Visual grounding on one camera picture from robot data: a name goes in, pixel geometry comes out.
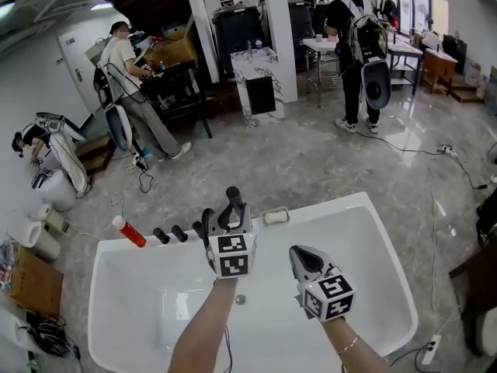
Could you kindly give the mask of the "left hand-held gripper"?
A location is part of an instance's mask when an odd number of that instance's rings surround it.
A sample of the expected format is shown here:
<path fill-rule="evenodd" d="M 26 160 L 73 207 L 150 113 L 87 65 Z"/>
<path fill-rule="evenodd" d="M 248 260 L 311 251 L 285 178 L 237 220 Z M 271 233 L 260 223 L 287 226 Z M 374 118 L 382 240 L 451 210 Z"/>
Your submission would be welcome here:
<path fill-rule="evenodd" d="M 211 236 L 207 259 L 217 279 L 246 277 L 252 272 L 257 248 L 257 235 L 252 232 L 250 207 L 244 206 L 235 235 L 228 233 L 228 211 L 215 211 L 211 216 Z"/>

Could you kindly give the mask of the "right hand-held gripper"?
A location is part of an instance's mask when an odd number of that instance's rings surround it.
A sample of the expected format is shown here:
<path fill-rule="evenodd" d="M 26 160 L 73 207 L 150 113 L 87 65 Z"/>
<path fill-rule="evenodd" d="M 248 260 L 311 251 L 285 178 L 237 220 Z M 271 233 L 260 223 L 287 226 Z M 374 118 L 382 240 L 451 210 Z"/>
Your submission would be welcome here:
<path fill-rule="evenodd" d="M 309 319 L 331 321 L 350 311 L 355 291 L 327 254 L 310 246 L 291 246 L 289 259 L 297 280 L 294 298 Z"/>

